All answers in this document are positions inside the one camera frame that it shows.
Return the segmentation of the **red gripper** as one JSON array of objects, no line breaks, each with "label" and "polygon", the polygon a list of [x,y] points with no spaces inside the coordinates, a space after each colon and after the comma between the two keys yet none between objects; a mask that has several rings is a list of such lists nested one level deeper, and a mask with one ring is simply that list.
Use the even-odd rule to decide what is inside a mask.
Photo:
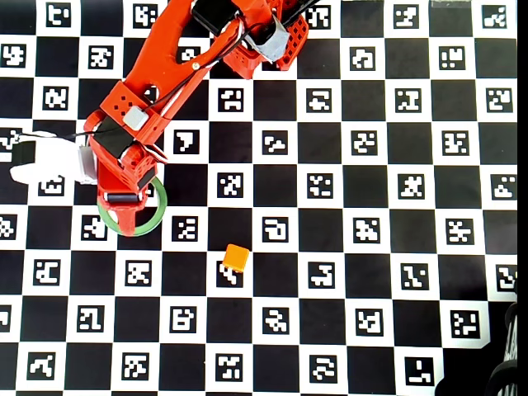
[{"label": "red gripper", "polygon": [[108,229],[126,237],[145,235],[137,226],[137,207],[146,204],[148,184],[157,174],[158,159],[142,144],[132,144],[122,159],[97,144],[97,202]]}]

